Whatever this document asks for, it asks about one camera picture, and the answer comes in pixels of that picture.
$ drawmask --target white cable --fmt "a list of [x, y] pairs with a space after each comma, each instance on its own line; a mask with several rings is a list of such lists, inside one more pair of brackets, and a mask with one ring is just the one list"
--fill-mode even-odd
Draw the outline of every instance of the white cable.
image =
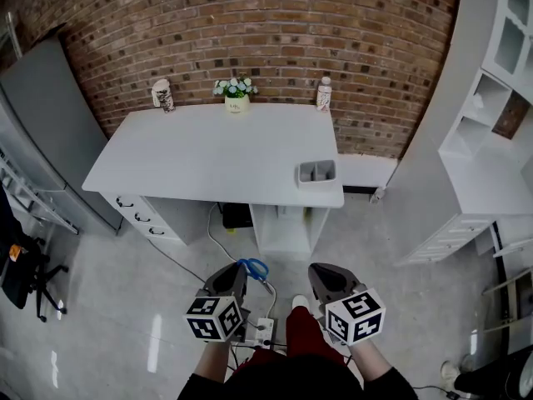
[[[215, 242], [218, 247], [220, 249], [222, 249], [222, 251], [226, 254], [226, 256], [228, 258], [230, 258], [233, 262], [237, 262], [237, 260], [232, 256], [230, 255], [230, 253], [226, 250], [225, 247], [223, 247], [220, 242], [218, 242], [218, 240], [216, 240], [212, 235], [211, 235], [211, 214], [213, 213], [213, 209], [215, 208], [217, 204], [213, 204], [212, 207], [211, 207], [211, 210], [209, 211], [209, 216], [207, 217], [207, 236], [213, 241]], [[274, 300], [272, 301], [272, 304], [270, 306], [270, 308], [268, 308], [268, 311], [266, 312], [266, 318], [270, 318], [270, 313], [272, 311], [272, 309], [274, 308], [274, 305], [276, 305], [276, 298], [277, 298], [277, 292], [276, 292], [276, 288], [274, 286], [272, 286], [272, 284], [270, 282], [268, 282], [267, 280], [265, 280], [265, 284], [272, 290], [272, 296], [274, 297]]]
[[218, 245], [218, 247], [219, 247], [220, 249], [222, 249], [222, 251], [226, 254], [226, 256], [227, 256], [228, 258], [230, 258], [233, 262], [236, 263], [237, 260], [236, 260], [232, 255], [230, 255], [229, 252], [226, 250], [226, 248], [223, 247], [223, 246], [218, 242], [218, 240], [216, 240], [216, 239], [211, 235], [211, 214], [213, 213], [213, 209], [215, 208], [216, 205], [217, 205], [216, 203], [213, 204], [211, 210], [209, 211], [209, 216], [207, 217], [207, 236], [209, 236], [209, 238], [210, 238], [213, 242], [215, 242], [215, 243]]
[[270, 308], [268, 308], [268, 311], [266, 312], [266, 318], [270, 318], [270, 312], [271, 312], [272, 309], [274, 308], [274, 305], [276, 305], [277, 292], [276, 292], [276, 288], [273, 287], [273, 286], [271, 285], [271, 283], [267, 282], [266, 280], [265, 280], [265, 283], [268, 285], [268, 287], [269, 287], [270, 289], [272, 289], [272, 292], [273, 292], [272, 295], [274, 296], [274, 300], [272, 301], [272, 304], [271, 304]]

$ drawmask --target orange sticker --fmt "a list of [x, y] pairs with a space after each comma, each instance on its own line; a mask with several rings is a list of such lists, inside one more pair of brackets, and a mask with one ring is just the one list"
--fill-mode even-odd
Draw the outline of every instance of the orange sticker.
[[20, 252], [22, 251], [22, 248], [18, 246], [17, 244], [13, 244], [9, 248], [9, 257], [13, 262], [16, 262], [18, 259], [18, 255], [20, 255]]

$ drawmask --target white desk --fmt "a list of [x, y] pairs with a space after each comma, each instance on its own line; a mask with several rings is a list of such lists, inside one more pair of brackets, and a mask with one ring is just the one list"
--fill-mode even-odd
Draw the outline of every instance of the white desk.
[[[256, 103], [242, 114], [221, 104], [153, 109], [127, 116], [83, 188], [146, 235], [164, 231], [150, 231], [153, 224], [167, 229], [160, 237], [183, 243], [196, 225], [205, 231], [202, 202], [248, 203], [260, 253], [310, 255], [328, 209], [344, 204], [338, 174], [327, 191], [298, 188], [298, 165], [320, 160], [338, 170], [331, 116], [311, 105]], [[277, 205], [305, 207], [305, 217], [278, 219]]]

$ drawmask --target brick wall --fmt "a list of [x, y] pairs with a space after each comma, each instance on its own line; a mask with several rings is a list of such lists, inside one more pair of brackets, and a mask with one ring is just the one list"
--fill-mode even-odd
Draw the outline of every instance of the brick wall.
[[150, 86], [177, 105], [218, 103], [213, 81], [239, 73], [255, 102], [312, 103], [332, 78], [341, 153], [399, 157], [431, 98], [456, 0], [4, 0], [28, 41], [64, 28], [80, 87], [110, 136]]

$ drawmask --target person's foot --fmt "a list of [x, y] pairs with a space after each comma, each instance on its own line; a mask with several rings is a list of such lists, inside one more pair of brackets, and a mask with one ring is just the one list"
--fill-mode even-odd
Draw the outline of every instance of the person's foot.
[[459, 372], [468, 373], [474, 371], [474, 356], [466, 354], [459, 365]]
[[292, 309], [296, 307], [305, 307], [307, 308], [307, 311], [309, 311], [309, 301], [307, 301], [307, 298], [303, 295], [296, 295], [292, 299]]
[[446, 391], [454, 390], [454, 382], [461, 375], [459, 368], [450, 361], [443, 362], [441, 366], [441, 378]]

